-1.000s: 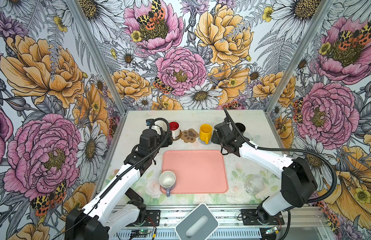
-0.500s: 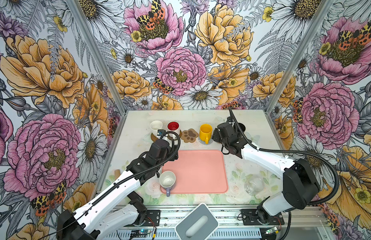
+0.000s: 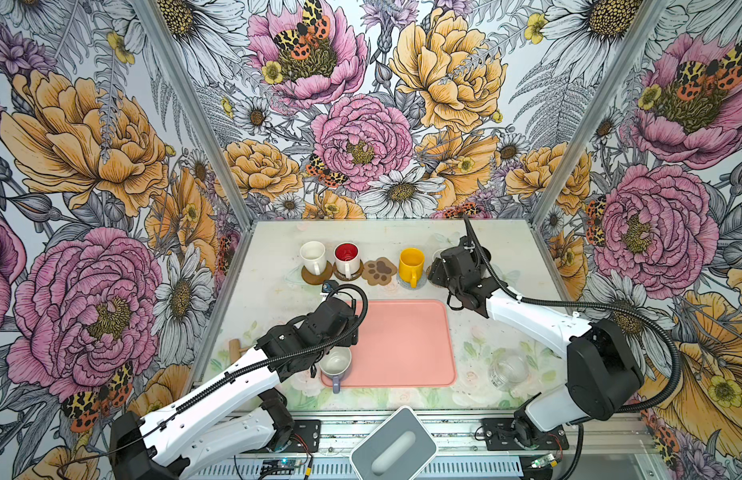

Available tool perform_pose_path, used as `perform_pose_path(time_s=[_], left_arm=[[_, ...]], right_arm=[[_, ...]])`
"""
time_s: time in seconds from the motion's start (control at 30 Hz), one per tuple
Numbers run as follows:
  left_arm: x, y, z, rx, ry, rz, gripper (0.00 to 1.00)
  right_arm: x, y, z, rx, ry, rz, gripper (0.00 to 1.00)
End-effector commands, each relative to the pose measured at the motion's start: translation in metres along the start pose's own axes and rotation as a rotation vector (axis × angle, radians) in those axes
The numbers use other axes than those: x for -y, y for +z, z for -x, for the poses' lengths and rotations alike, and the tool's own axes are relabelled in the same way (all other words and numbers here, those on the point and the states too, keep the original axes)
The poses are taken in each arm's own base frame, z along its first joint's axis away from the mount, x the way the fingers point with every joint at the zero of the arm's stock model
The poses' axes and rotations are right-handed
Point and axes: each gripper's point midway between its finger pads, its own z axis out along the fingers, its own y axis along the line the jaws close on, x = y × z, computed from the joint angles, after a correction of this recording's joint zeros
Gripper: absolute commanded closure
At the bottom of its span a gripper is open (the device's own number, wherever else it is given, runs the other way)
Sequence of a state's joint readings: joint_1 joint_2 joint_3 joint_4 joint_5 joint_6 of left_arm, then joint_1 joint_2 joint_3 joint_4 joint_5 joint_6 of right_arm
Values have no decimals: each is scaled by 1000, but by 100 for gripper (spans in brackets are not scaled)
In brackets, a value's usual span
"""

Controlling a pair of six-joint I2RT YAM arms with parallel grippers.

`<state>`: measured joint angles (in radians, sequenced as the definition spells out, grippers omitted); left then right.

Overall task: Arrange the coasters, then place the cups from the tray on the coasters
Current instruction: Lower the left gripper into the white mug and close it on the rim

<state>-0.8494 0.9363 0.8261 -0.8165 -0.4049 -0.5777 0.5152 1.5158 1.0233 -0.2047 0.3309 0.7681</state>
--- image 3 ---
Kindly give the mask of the white mug purple handle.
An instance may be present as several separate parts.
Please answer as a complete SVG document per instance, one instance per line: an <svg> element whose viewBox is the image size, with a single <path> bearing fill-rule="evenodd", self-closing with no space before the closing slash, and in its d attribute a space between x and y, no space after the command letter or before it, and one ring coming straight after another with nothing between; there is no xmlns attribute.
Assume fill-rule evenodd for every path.
<svg viewBox="0 0 742 480"><path fill-rule="evenodd" d="M349 374L351 365L352 352L349 347L333 347L319 362L320 372L334 394L340 393L342 381Z"/></svg>

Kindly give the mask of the yellow mug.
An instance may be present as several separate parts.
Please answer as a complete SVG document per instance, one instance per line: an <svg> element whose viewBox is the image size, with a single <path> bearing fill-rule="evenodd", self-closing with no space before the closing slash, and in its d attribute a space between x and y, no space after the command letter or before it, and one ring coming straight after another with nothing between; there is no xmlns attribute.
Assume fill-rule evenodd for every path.
<svg viewBox="0 0 742 480"><path fill-rule="evenodd" d="M417 248L406 248L401 251L398 262L398 274L412 286L423 278L425 255Z"/></svg>

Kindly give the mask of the matte brown round coaster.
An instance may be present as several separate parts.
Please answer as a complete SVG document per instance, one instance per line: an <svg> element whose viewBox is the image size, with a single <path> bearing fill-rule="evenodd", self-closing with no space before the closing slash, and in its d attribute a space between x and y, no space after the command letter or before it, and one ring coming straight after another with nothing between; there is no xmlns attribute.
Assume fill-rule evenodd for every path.
<svg viewBox="0 0 742 480"><path fill-rule="evenodd" d="M306 266L301 268L301 278L308 285L319 286L331 279L333 276L333 264L327 262L320 274L313 274Z"/></svg>

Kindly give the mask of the brown paw print coaster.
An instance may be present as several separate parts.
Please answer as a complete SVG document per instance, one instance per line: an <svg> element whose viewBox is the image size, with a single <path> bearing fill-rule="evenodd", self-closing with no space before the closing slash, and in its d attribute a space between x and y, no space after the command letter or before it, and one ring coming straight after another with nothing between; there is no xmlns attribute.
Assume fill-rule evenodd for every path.
<svg viewBox="0 0 742 480"><path fill-rule="evenodd" d="M397 276L396 265L386 257L369 260L363 264L361 277L369 286L386 286Z"/></svg>

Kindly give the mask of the white mug off tray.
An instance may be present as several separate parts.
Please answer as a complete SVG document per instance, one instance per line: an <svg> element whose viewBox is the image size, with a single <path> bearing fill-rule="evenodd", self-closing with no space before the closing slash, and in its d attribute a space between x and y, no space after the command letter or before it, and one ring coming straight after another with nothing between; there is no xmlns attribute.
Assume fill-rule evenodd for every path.
<svg viewBox="0 0 742 480"><path fill-rule="evenodd" d="M308 241L299 250L303 267L314 276L320 276L326 269L326 247L319 241Z"/></svg>

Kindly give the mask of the white mug red inside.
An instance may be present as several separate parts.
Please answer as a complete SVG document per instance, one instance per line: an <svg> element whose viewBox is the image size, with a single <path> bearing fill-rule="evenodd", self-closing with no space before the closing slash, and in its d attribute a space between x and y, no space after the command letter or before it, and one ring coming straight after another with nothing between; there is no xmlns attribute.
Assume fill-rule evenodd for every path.
<svg viewBox="0 0 742 480"><path fill-rule="evenodd" d="M334 250L334 257L334 264L339 267L345 276L350 276L356 272L361 263L358 246L350 242L339 244Z"/></svg>

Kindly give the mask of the grey blue round coaster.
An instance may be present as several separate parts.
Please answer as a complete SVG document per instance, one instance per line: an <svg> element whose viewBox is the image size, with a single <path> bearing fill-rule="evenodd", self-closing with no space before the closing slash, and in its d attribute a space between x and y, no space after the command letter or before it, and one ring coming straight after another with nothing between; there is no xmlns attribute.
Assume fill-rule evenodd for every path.
<svg viewBox="0 0 742 480"><path fill-rule="evenodd" d="M403 288L405 290L409 290L409 291L421 290L427 284L427 278L426 277L423 277L423 278L418 279L416 281L416 284L414 286L412 286L409 282L405 281L400 276L400 274L397 274L396 275L396 280L398 282L398 285L401 288Z"/></svg>

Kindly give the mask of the glossy brown round coaster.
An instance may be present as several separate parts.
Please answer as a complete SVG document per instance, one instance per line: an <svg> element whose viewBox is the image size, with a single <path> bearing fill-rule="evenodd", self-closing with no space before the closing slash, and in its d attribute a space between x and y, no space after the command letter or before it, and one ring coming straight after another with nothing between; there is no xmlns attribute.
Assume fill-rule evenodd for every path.
<svg viewBox="0 0 742 480"><path fill-rule="evenodd" d="M356 272L354 272L350 276L345 276L345 275L342 274L342 272L340 271L339 267L336 264L334 264L333 265L333 276L337 280L339 280L339 281L342 281L342 282L351 282L351 281L354 281L354 280L357 280L358 278L360 278L362 276L363 270L364 270L364 264L363 263L360 263L360 266L359 266L359 268L358 268L358 270Z"/></svg>

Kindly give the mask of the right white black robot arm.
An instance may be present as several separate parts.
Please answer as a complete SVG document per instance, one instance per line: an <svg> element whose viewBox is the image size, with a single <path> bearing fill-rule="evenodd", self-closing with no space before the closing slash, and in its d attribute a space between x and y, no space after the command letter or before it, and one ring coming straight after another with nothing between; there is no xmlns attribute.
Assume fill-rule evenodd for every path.
<svg viewBox="0 0 742 480"><path fill-rule="evenodd" d="M542 343L566 363L563 385L527 400L513 414L509 430L524 449L565 424L606 421L616 413L640 412L667 400L682 378L681 354L668 332L636 310L616 304L538 299L521 294L501 279L491 265L471 224L457 246L433 261L428 280L445 288L458 310L509 325ZM589 310L627 316L654 333L668 349L670 374L665 386L644 401L632 396L646 375L620 326L589 320Z"/></svg>

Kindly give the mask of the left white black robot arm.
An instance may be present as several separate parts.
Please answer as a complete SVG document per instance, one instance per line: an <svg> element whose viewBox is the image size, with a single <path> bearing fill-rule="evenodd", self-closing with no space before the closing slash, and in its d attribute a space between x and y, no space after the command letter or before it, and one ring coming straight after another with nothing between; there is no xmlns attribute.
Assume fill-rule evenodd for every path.
<svg viewBox="0 0 742 480"><path fill-rule="evenodd" d="M124 414L111 426L113 476L188 479L238 453L281 449L294 420L278 386L356 344L368 309L360 287L331 284L313 312L270 328L210 381L144 416Z"/></svg>

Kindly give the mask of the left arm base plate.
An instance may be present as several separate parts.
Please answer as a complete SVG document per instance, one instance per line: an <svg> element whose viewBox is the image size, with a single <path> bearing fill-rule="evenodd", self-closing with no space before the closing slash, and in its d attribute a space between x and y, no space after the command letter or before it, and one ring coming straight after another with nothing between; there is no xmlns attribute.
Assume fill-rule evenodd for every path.
<svg viewBox="0 0 742 480"><path fill-rule="evenodd" d="M274 453L317 453L321 427L320 420L297 419L292 425L277 430L268 448Z"/></svg>

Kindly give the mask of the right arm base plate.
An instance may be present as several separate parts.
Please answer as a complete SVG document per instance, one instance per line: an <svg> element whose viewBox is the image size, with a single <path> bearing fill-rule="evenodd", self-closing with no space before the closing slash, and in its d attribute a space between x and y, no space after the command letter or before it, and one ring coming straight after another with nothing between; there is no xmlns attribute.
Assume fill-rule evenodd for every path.
<svg viewBox="0 0 742 480"><path fill-rule="evenodd" d="M489 417L481 420L477 437L489 451L565 451L570 448L561 426L543 432L526 420L509 417Z"/></svg>

